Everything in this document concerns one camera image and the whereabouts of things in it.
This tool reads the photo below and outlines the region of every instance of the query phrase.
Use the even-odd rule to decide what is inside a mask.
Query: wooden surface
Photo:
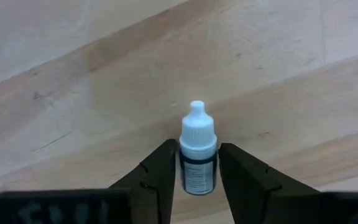
[[[0,83],[0,191],[107,187],[201,99],[221,142],[358,190],[358,1],[196,0]],[[173,223],[230,223],[221,184]]]

